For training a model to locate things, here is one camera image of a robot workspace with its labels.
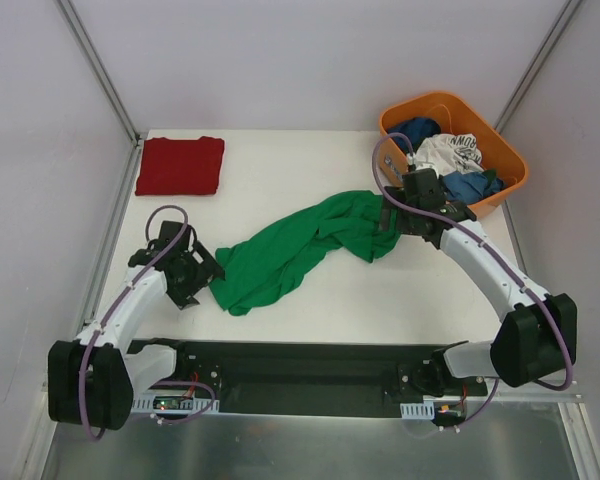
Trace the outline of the green t-shirt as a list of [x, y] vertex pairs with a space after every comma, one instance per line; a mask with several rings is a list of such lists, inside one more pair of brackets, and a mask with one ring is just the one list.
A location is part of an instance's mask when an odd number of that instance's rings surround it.
[[383, 197], [368, 190], [345, 191], [297, 211], [215, 258], [225, 277], [214, 280], [217, 304], [232, 316], [272, 305], [296, 290], [329, 253], [342, 248], [371, 263], [390, 253], [400, 238], [396, 216], [380, 226]]

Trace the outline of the orange plastic basket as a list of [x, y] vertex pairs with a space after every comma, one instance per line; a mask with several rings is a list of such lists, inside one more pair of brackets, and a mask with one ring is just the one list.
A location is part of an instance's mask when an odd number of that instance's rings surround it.
[[436, 121], [444, 134], [474, 135], [484, 167], [495, 170], [504, 181], [502, 191], [470, 206], [478, 218], [491, 214], [528, 180], [526, 161], [478, 112], [451, 92], [432, 91], [389, 107], [379, 116], [380, 134], [386, 135], [390, 127], [416, 117]]

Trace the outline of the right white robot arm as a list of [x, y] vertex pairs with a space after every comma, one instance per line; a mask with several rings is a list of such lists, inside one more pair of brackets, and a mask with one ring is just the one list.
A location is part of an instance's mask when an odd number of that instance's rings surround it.
[[431, 169], [407, 173], [400, 187], [380, 188], [381, 226], [417, 236], [453, 260], [479, 288], [500, 322], [494, 339], [448, 345], [434, 358], [432, 387], [453, 394], [467, 377], [487, 377], [516, 388], [535, 383], [564, 391], [573, 383], [577, 307], [552, 295], [493, 245], [474, 212], [449, 203]]

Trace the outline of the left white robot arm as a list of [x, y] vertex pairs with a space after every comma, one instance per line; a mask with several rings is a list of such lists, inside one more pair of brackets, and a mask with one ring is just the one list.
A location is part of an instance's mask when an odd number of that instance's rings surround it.
[[224, 276], [188, 223], [163, 221], [159, 234], [136, 251], [117, 296], [71, 341], [56, 341], [47, 357], [48, 414], [58, 423], [118, 430], [136, 395], [162, 381], [184, 387], [190, 363], [166, 345], [129, 348], [141, 324], [168, 300], [179, 310]]

